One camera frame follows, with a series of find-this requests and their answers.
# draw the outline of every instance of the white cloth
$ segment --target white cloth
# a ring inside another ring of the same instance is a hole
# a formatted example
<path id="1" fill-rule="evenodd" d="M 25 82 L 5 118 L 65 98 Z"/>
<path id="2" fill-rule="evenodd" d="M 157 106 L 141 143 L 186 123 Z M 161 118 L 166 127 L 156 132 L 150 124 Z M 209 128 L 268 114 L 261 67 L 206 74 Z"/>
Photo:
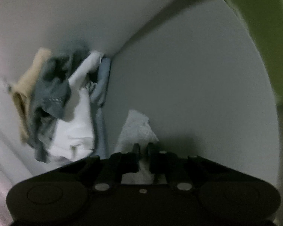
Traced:
<path id="1" fill-rule="evenodd" d="M 95 136 L 90 98 L 82 85 L 87 73 L 97 70 L 101 57 L 100 52 L 91 52 L 69 78 L 71 96 L 65 106 L 64 118 L 57 121 L 52 144 L 47 150 L 50 155 L 77 161 L 93 152 Z"/>
<path id="2" fill-rule="evenodd" d="M 8 191 L 13 185 L 30 177 L 32 174 L 0 132 L 0 226 L 8 226 L 13 221 L 5 203 Z"/>
<path id="3" fill-rule="evenodd" d="M 129 110 L 114 153 L 130 152 L 133 145 L 138 143 L 140 145 L 141 159 L 139 161 L 139 171 L 124 174 L 122 184 L 152 184 L 154 181 L 154 174 L 149 172 L 149 163 L 144 154 L 148 143 L 157 143 L 158 138 L 153 133 L 148 122 L 149 118 L 146 115 L 136 110 Z"/>

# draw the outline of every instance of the silver screw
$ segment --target silver screw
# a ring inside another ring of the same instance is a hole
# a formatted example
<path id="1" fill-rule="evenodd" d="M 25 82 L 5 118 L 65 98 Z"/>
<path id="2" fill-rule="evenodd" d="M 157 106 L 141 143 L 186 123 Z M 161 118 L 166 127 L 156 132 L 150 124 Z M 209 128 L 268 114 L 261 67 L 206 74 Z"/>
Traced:
<path id="1" fill-rule="evenodd" d="M 107 183 L 98 183 L 94 186 L 94 188 L 97 191 L 107 191 L 108 189 L 110 189 L 110 186 Z"/>
<path id="2" fill-rule="evenodd" d="M 193 186 L 188 182 L 181 182 L 177 184 L 177 188 L 183 191 L 189 191 Z"/>
<path id="3" fill-rule="evenodd" d="M 140 192 L 141 194 L 146 194 L 148 191 L 147 191 L 146 189 L 140 189 L 139 192 Z"/>

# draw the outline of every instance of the green object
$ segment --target green object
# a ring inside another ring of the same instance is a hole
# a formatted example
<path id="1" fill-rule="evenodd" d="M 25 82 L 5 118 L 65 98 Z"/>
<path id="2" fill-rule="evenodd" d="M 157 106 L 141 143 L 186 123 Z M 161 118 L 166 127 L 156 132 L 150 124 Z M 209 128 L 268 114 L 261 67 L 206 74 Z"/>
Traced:
<path id="1" fill-rule="evenodd" d="M 283 0 L 224 0 L 253 39 L 269 75 L 277 105 L 283 104 Z"/>

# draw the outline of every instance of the yellow cloth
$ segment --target yellow cloth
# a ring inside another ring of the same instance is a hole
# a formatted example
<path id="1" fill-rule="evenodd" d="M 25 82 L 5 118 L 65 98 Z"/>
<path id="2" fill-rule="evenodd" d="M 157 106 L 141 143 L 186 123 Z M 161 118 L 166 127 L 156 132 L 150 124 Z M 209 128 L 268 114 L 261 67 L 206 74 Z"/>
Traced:
<path id="1" fill-rule="evenodd" d="M 224 0 L 248 29 L 283 104 L 283 0 Z"/>
<path id="2" fill-rule="evenodd" d="M 52 53 L 49 49 L 40 48 L 35 55 L 31 67 L 21 76 L 18 83 L 13 85 L 11 89 L 11 97 L 20 117 L 20 140 L 22 143 L 26 143 L 29 137 L 26 120 L 31 94 L 35 88 L 35 83 L 44 62 L 46 62 L 51 55 Z"/>

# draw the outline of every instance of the dark gray cloth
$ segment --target dark gray cloth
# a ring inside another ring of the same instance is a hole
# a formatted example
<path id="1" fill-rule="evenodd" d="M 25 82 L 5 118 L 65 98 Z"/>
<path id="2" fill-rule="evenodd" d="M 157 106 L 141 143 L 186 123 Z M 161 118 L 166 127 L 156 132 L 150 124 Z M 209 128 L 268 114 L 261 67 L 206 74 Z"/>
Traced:
<path id="1" fill-rule="evenodd" d="M 47 162 L 47 152 L 38 138 L 39 133 L 51 130 L 53 134 L 55 120 L 64 117 L 64 107 L 71 95 L 68 79 L 88 54 L 88 48 L 78 46 L 53 56 L 42 67 L 31 96 L 27 120 L 27 143 L 35 149 L 38 161 Z"/>
<path id="2" fill-rule="evenodd" d="M 96 83 L 89 82 L 87 88 L 90 93 L 91 117 L 94 123 L 95 152 L 91 156 L 98 155 L 101 159 L 107 159 L 106 130 L 102 106 L 105 104 L 107 86 L 110 74 L 111 60 L 103 58 L 97 71 L 97 76 L 90 76 L 89 79 L 96 79 Z"/>

